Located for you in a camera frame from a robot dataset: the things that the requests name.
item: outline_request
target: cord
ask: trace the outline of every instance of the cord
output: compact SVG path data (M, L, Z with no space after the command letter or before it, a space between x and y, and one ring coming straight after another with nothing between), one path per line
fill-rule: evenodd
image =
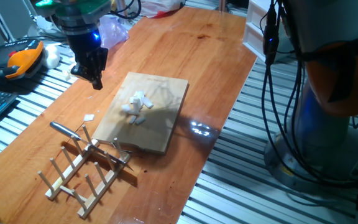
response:
M296 50L297 49L297 44L295 42L294 44L294 49ZM299 150L299 147L298 147L298 144L296 142L296 136L295 136L295 118L296 118L296 109L297 109L297 105L298 105L298 99L299 99L299 96L300 96L300 90L301 90L301 70L302 70L302 64L301 64L301 60L298 59L298 72L297 72L297 76L296 76L296 81L295 81L295 84L294 84L294 89L293 89L293 93L295 94L295 90L296 90L296 98L295 98L295 107L294 107L294 112L293 112L293 116L292 116L292 123L291 123L291 129L292 129L292 138L293 138L293 143L295 145L295 150L293 150L291 148L291 145L289 145L289 142L288 142L288 139L286 138L285 136L285 133L281 127L281 123L280 123L280 120L279 120L279 117L278 117L278 113L277 113L277 110L275 108L275 102L274 102L274 97L273 97L273 88L272 88L272 78L271 78L271 68L270 68L270 65L267 64L266 66L266 73L265 73L265 81L264 81L264 87L263 87L263 90L262 90L262 114L264 116L264 121L265 121L265 127L266 127L266 130L268 132L268 138L269 138L269 141L273 147L273 150L275 151L275 153L277 154L277 156L279 157L280 161L282 162L283 166L285 168L287 168L287 170L289 170L293 175L303 179L303 180L306 180L306 181L309 181L309 182L313 182L313 183L316 183L316 184L320 184L320 185L326 185L326 186L330 186L330 187L342 187L342 188L351 188L351 187L357 187L358 186L358 179L356 180L349 180L349 181L341 181L341 180L335 180L333 179L332 177L329 177L331 180L328 181L328 180L325 180L325 179L322 179L320 176L318 176L315 172L319 172L321 175L324 175L322 174L320 171L314 169L313 167L311 167L310 165L308 165L305 160L303 159L302 155L301 155L301 152ZM266 91L266 84L267 84L267 79L269 80L269 85L270 85L270 97L271 97L271 102L272 102L272 106L273 106L273 111L274 111L274 114L276 116L276 120L277 120L277 124L280 128L280 132L283 136L283 139L284 141L286 142L286 145L288 146L290 152L293 154L293 157L297 160L297 162L299 163L299 165L302 166L302 168L304 168L304 170L306 170L309 175L312 175L314 178L316 178L318 181L316 180L312 180L312 179L309 179L309 178L306 178L306 177L303 177L302 175L299 175L299 174L296 174L293 170L291 170L282 160L281 156L279 155L277 149L275 148L275 144L272 140L272 137L270 135L270 131L269 131L269 126L267 124L267 119L266 119L266 115L265 115L265 91ZM287 105L287 110L289 111L289 106L290 106L290 103L293 99L293 95L294 94L291 94L291 98L290 98L290 101L288 102L288 105Z
M124 9L120 10L120 11L115 11L116 13L120 13L120 12L124 12L125 10L129 9L133 3L135 2L135 0L132 0Z
M138 17L138 16L140 15L140 12L141 12L141 10L142 10L142 3L140 2L140 0L137 0L137 3L139 4L139 8L138 8L138 10L137 10L137 13L136 13L135 15L133 15L133 16L123 16L123 15L119 14L119 12L121 12L121 11L118 11L118 12L116 12L116 11L110 11L109 14L118 16L118 17L123 18L123 19L135 19L136 17Z
M31 38L35 38L35 39L49 38L49 39L54 40L54 41L66 40L66 37L51 37L51 36L47 36L47 35L39 35L39 36L33 36L33 37L21 37L21 38L18 38L17 40L24 40L24 39L31 39Z
M263 36L265 35L265 32L264 32L264 30L262 29L262 21L263 21L263 19L266 18L266 16L267 16L268 13L269 13L269 12L267 12L267 13L260 19L260 21L259 21L259 29L260 29L260 31L262 31L262 35L263 35ZM280 22L280 16L278 16L278 19L277 19L277 23L279 23L279 22ZM280 54L293 54L293 53L295 53L294 50L291 50L291 51L289 51L289 52L281 52L281 51L279 51L279 50L276 50L276 52L277 52L277 53L280 53Z

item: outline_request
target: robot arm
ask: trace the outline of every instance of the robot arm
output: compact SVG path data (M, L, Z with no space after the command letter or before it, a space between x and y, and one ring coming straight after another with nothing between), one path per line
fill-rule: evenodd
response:
M99 19L111 10L110 0L41 0L34 4L38 14L55 14L75 54L71 73L88 80L95 90L102 89L101 72L106 67L108 49L101 47Z
M285 28L297 57L306 64L323 110L335 116L358 114L358 1L278 2L283 5L281 15L287 20ZM276 40L273 35L271 45L275 41L278 36Z

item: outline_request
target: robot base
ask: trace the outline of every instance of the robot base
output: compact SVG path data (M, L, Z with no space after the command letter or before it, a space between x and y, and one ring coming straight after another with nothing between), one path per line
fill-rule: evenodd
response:
M292 142L289 134L287 134L287 138L290 142ZM309 173L307 173L307 171L305 171L293 157L292 153L285 144L281 133L276 134L274 140L275 147L277 148L279 155L289 168L303 177L316 180ZM324 158L322 161L326 161L325 163L320 163L317 166L314 165L313 167L328 176L336 179L347 180L351 176L354 169L358 166L358 130L349 128L343 144L340 147L329 150L326 154L330 157L330 159ZM307 193L313 193L321 189L320 185L296 177L287 168L285 168L280 159L277 157L277 154L273 150L270 142L268 142L265 147L264 160L266 168L270 174L283 185L293 190Z

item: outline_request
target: black cable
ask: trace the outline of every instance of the black cable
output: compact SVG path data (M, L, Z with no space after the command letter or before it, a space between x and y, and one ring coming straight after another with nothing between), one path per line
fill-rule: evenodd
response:
M55 40L55 41L63 41L66 40L66 37L51 37L51 36L47 36L47 35L40 35L40 36L33 36L33 37L21 37L18 38L17 40L24 40L24 39L39 39L39 38L49 38L51 40Z
M110 11L109 14L112 14L112 15L115 15L115 16L118 16L120 18L123 18L123 19L135 19L136 17L138 17L140 15L140 12L142 10L142 3L140 2L140 0L137 0L138 4L139 4L139 8L137 10L137 13L133 16L123 16L115 11Z
M124 12L125 10L129 9L133 5L134 2L135 2L135 0L132 0L124 9L115 11L115 12L116 13Z
M311 179L308 179L306 177L303 177L299 174L296 174L293 172L293 170L289 169L287 167L286 164L283 164L283 166L285 166L291 173L293 173L294 175L296 175L297 177L301 178L301 179L304 179L306 181L310 181L310 182L314 182L316 184L321 184L321 185L328 185L328 186L332 186L332 187L345 187L345 188L349 188L349 187L356 187L358 185L358 179L357 180L352 180L352 181L340 181L340 180L335 180L333 179L332 177L329 177L330 179L334 180L334 181L338 181L338 182L342 182L342 183L334 183L334 182L329 182L327 180L324 180L322 178L320 178L317 174L315 174L315 171L316 172L319 172L320 174L324 175L323 173L321 173L320 171L314 169L313 167L311 167L310 165L308 165L303 157L301 156L301 152L299 150L299 147L298 147L298 144L296 142L296 137L295 137L295 117L296 117L296 108L297 108L297 105L298 105L298 99L299 99L299 95L300 95L300 88L301 88L301 69L302 69L302 64L301 64L301 61L298 60L298 72L297 72L297 77L296 77L296 82L295 82L295 85L294 85L294 91L295 89L297 90L296 91L296 98L295 98L295 109L294 109L294 112L293 112L293 117L292 117L292 137L293 137L293 140L294 140L294 145L295 145L295 151L291 148L291 145L289 145L288 143L288 140L286 139L286 136L285 136L285 133L283 132L283 129L281 127L281 123L280 123L280 120L278 118L278 113L277 113L277 110L275 110L275 103L274 103L274 98L273 98L273 89L272 89L272 79L271 79L271 69L270 69L270 65L267 65L267 68L266 68L266 74L265 74L265 81L267 81L267 78L269 78L269 85L270 85L270 97L271 97L271 101L272 101L272 106L273 106L273 110L274 110L274 113L275 113L275 116L276 116L276 120L277 120L277 124L280 128L280 132L284 138L284 141L286 142L286 145L288 146L290 152L293 154L294 158L297 160L297 162L299 163L299 165L302 166L302 168L304 168L305 171L307 171L310 175L312 175L313 177L315 177L316 179L319 180L318 181L315 181L315 180L311 180ZM268 136L269 136L269 141L273 147L273 149L275 150L277 156L280 158L280 160L282 161L282 158L280 157L277 149L275 148L275 145L274 145L274 142L272 141L272 138L270 136L270 132L269 132L269 127L267 125L267 120L265 119L265 111L264 111L264 96L265 96L265 85L266 83L264 83L264 89L262 90L262 114L264 114L264 121L265 121L265 127L267 129L267 132L268 132Z
M281 10L278 11L278 14L277 14L277 20L276 20L276 28L278 29L280 27L280 14L281 14ZM298 71L297 71L297 75L296 75L296 85L295 86L298 86L298 91L297 91L297 96L296 96L296 101L295 101L295 109L294 111L296 111L296 107L297 107L297 102L298 102L298 98L299 98L299 94L300 94L300 84L301 84L301 76L302 76L302 64L301 62L299 61L298 62ZM316 170L314 167L308 165L305 160L303 159L302 155L301 155L301 152L299 150L299 147L296 143L296 139L295 139L295 128L292 127L292 134L293 134L293 142L294 142L294 145L295 145L295 150L292 149L292 146L288 140L288 138L286 137L285 135L285 132L282 128L282 125L281 125L281 122L280 122L280 118L278 117L278 113L277 113L277 109L275 107L275 103L274 103L274 94L273 94L273 85L272 85L272 74L271 74L271 69L267 69L267 73L266 75L268 76L268 81L269 81L269 87L270 87L270 98L271 98L271 101L272 101L272 107L273 107L273 112L274 112L274 115L275 115L275 118L276 118L276 122L277 122L277 125L280 129L280 132L282 134L282 138L284 139L285 141L285 144L287 145L287 148L290 150L290 152L292 153L293 157L296 159L296 161L299 163L299 165L302 166L302 168L304 168L304 170L308 171L310 173L310 175L312 175L314 178L322 181L322 182L326 182L325 180L321 179L317 174L315 174L315 172L318 172L320 173L321 175L324 175L328 178L331 178L333 179L332 177L329 177L327 176L326 174L320 172L319 170Z

